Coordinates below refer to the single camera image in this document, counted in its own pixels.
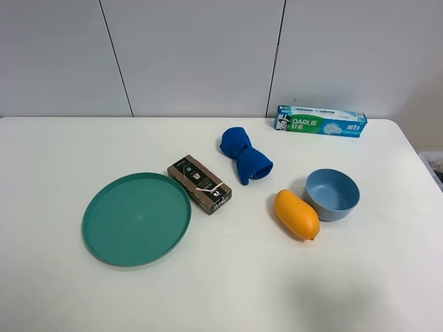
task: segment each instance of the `teal plate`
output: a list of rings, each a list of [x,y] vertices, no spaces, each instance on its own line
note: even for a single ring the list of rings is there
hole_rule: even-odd
[[[89,251],[116,266],[154,261],[180,242],[191,206],[176,181],[157,173],[124,176],[101,189],[83,216]]]

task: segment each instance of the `toy fruit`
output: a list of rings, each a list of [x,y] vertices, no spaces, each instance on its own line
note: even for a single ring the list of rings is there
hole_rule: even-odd
[[[274,210],[278,218],[295,235],[304,240],[314,240],[320,232],[317,213],[288,189],[277,194],[274,200]]]

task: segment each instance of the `darlie toothpaste box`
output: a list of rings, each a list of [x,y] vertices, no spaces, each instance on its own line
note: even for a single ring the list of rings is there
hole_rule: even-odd
[[[299,133],[360,137],[366,123],[365,115],[359,112],[280,105],[275,115],[274,128]]]

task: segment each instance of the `blue bowl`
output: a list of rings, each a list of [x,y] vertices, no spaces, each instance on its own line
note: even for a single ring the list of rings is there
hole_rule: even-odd
[[[347,216],[360,200],[360,191],[346,174],[335,169],[317,169],[306,180],[303,199],[324,221]]]

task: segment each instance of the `rolled blue fabric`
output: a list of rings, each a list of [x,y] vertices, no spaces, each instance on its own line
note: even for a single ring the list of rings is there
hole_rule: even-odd
[[[237,161],[238,176],[243,185],[247,185],[250,178],[264,178],[272,170],[272,161],[252,147],[248,135],[241,127],[233,127],[223,133],[220,149]]]

